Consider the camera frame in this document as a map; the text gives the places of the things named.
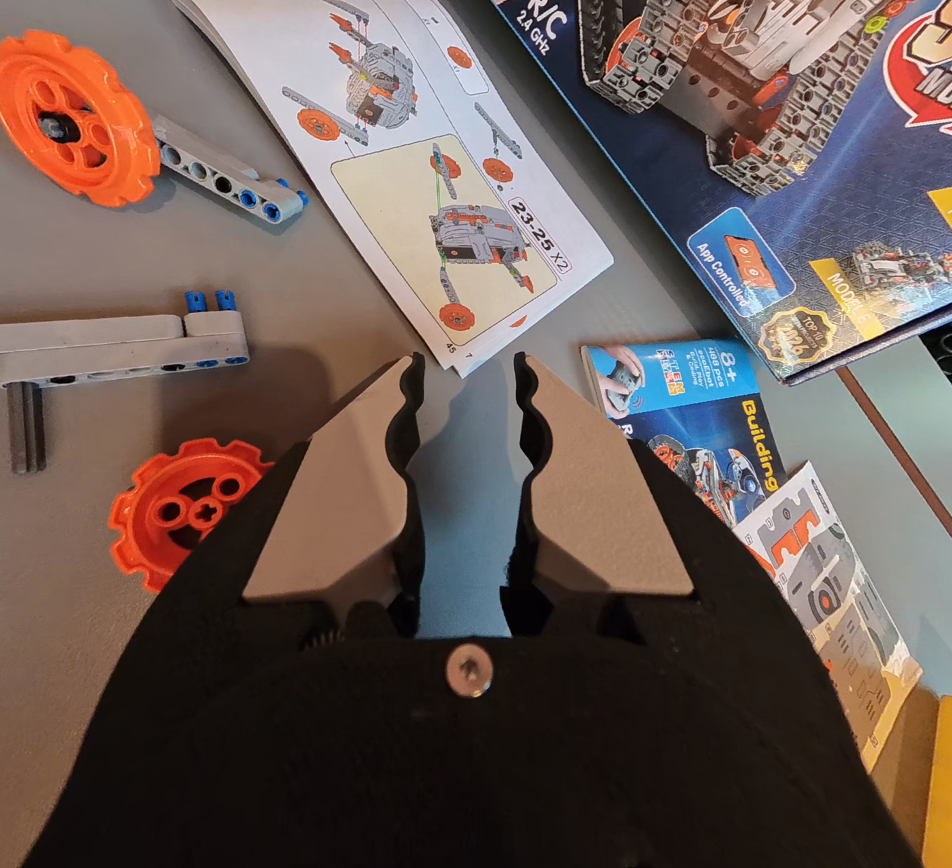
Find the open white instruction booklet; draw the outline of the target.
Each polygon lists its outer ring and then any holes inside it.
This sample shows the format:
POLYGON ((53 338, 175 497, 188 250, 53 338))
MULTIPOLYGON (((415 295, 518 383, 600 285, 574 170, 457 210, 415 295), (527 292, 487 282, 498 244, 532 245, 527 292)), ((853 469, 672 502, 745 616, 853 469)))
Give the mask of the open white instruction booklet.
POLYGON ((437 0, 173 1, 444 367, 612 264, 437 0))

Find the yellow plastic bin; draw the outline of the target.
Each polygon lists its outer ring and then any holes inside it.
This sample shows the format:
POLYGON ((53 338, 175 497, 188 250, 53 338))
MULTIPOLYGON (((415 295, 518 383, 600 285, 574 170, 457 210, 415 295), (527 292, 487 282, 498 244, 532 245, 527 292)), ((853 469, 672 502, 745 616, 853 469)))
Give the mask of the yellow plastic bin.
POLYGON ((951 695, 939 700, 922 863, 951 867, 951 695))

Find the grey beam assembly with axle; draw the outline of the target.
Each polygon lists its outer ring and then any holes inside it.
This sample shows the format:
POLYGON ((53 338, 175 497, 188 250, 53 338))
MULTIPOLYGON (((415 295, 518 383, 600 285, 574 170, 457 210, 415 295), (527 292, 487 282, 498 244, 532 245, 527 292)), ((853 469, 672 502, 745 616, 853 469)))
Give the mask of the grey beam assembly with axle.
POLYGON ((1 327, 14 474, 45 469, 42 390, 248 361, 242 315, 232 291, 184 295, 187 313, 8 324, 1 327))

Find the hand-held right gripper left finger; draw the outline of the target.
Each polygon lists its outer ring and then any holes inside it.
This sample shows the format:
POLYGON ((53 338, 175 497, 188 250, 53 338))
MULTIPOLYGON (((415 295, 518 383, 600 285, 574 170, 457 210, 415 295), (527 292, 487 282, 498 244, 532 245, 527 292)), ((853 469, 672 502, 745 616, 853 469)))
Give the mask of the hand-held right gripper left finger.
POLYGON ((321 600, 340 623, 375 601, 416 634, 425 552, 408 464, 423 374, 422 354, 403 357, 311 436, 244 600, 321 600))

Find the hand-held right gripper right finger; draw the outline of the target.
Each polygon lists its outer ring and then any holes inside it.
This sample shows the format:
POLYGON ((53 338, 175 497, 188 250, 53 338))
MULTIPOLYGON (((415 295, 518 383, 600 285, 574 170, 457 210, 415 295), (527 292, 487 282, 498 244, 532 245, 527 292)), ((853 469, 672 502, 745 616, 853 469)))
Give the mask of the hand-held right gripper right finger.
POLYGON ((514 636, 573 597, 689 599, 693 582, 630 442, 537 358, 514 360, 530 461, 507 568, 514 636))

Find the orange gear on grey beam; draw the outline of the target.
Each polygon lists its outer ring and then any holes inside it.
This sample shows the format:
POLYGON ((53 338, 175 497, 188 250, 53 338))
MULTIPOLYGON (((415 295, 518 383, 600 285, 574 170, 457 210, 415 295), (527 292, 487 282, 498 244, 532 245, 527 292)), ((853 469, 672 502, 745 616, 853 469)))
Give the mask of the orange gear on grey beam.
POLYGON ((36 168, 99 206, 144 200, 162 167, 271 224, 308 203, 287 181, 261 178, 180 125, 149 117, 109 63, 57 33, 2 41, 1 121, 36 168))

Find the blue robot kit box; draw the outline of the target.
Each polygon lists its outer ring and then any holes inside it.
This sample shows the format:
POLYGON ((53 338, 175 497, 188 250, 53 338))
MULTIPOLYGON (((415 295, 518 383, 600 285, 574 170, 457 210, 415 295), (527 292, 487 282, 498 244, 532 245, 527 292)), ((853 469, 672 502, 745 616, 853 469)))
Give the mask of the blue robot kit box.
POLYGON ((950 321, 950 0, 493 0, 774 375, 950 321))

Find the blue closed instruction booklet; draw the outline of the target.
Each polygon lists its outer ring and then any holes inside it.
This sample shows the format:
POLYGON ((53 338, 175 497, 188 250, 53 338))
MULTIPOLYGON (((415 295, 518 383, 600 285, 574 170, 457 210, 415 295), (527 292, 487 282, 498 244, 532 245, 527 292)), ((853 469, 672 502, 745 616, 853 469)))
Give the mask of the blue closed instruction booklet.
POLYGON ((745 346, 582 347, 594 401, 729 527, 787 479, 745 346))

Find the orange gear wheel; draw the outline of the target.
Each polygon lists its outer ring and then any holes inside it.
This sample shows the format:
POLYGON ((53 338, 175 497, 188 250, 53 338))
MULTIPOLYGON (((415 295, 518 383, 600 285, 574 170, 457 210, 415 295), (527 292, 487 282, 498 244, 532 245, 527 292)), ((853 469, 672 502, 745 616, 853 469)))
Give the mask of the orange gear wheel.
POLYGON ((272 467, 258 448, 213 438, 184 443, 175 455, 159 454, 132 475, 133 488, 113 501, 109 525, 116 565, 139 571, 144 589, 159 592, 188 554, 272 467))

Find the robot sticker sheet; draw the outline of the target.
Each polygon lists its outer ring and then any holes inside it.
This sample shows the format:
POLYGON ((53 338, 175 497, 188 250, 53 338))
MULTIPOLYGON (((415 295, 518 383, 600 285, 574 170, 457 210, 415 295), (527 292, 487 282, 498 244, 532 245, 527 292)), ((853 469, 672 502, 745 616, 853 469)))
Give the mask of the robot sticker sheet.
POLYGON ((812 463, 735 534, 797 615, 871 771, 922 675, 849 540, 812 463))

